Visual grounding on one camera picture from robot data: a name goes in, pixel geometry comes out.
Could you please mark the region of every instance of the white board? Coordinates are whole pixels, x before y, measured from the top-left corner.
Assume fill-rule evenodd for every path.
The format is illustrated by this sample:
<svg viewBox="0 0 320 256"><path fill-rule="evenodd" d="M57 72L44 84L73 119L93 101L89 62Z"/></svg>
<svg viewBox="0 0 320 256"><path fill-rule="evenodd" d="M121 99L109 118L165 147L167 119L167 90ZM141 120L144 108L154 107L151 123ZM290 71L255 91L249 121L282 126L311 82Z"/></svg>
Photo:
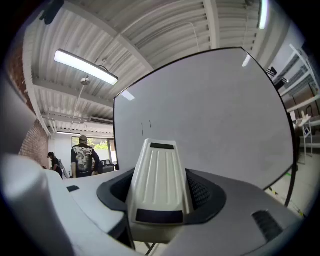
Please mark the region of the white board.
<svg viewBox="0 0 320 256"><path fill-rule="evenodd" d="M266 73L241 48L181 59L127 92L127 98L119 95L114 102L121 170L136 166L148 138L176 141L187 169L262 189L293 164L283 103Z"/></svg>

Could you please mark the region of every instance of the ceiling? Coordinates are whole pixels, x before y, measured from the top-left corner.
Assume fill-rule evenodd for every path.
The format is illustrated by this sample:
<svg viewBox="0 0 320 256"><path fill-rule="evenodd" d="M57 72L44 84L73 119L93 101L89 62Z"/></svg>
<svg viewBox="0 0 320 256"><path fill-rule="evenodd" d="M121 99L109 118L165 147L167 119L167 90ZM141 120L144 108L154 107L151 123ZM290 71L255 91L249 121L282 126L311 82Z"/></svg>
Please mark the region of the ceiling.
<svg viewBox="0 0 320 256"><path fill-rule="evenodd" d="M252 2L66 0L50 25L37 18L24 36L23 69L38 119L47 133L112 137L109 124L97 127L89 118L112 120L113 98L153 70L216 48L243 47L257 57L265 31L258 29L260 1ZM87 74L55 62L58 49L103 65L118 82L89 76L76 107ZM76 124L75 118L88 120Z"/></svg>

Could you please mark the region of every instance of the black t-shirt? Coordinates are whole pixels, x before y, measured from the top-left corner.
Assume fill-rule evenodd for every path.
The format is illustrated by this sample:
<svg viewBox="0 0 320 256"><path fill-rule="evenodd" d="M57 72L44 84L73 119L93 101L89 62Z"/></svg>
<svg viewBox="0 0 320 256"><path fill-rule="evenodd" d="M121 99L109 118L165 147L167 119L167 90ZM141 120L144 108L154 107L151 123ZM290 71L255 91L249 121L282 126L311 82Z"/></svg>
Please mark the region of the black t-shirt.
<svg viewBox="0 0 320 256"><path fill-rule="evenodd" d="M54 166L57 165L55 172L57 172L62 178L62 170L59 166L59 159L55 157L52 159L51 163L52 163L52 169L54 169Z"/></svg>
<svg viewBox="0 0 320 256"><path fill-rule="evenodd" d="M95 150L86 145L79 144L72 147L71 150L71 163L76 164L76 177L87 177L92 174L92 159L94 159L94 171L98 171L99 167L99 156L95 152Z"/></svg>

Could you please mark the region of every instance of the man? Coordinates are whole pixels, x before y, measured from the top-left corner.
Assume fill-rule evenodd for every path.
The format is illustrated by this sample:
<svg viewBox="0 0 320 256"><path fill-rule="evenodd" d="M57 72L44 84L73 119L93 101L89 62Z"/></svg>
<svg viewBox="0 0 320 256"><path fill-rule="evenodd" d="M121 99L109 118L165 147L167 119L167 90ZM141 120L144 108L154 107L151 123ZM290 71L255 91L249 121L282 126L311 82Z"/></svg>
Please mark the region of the man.
<svg viewBox="0 0 320 256"><path fill-rule="evenodd" d="M62 170L59 165L59 159L55 157L55 154L53 152L48 153L48 158L51 159L52 170L57 172L61 176L61 179L62 179Z"/></svg>
<svg viewBox="0 0 320 256"><path fill-rule="evenodd" d="M88 139L82 135L79 137L79 145L71 150L71 169L73 178L88 177L98 174L100 159L95 150L88 146Z"/></svg>

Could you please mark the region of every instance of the brick wall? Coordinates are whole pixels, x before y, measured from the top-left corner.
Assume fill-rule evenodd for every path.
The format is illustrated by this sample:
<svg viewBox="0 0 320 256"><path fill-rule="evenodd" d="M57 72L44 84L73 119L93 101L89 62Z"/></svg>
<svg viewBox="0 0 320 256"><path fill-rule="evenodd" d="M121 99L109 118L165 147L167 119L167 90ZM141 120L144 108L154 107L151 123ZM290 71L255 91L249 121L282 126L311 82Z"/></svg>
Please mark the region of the brick wall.
<svg viewBox="0 0 320 256"><path fill-rule="evenodd" d="M38 120L27 133L19 155L29 157L48 169L48 136Z"/></svg>
<svg viewBox="0 0 320 256"><path fill-rule="evenodd" d="M25 83L22 43L18 44L10 53L8 62L6 64L6 69L11 81L25 97L27 105L26 107L29 107L34 112ZM48 136L38 120L34 122L32 128L27 133L21 146L19 155L29 157L46 168L49 167L49 162L47 159Z"/></svg>

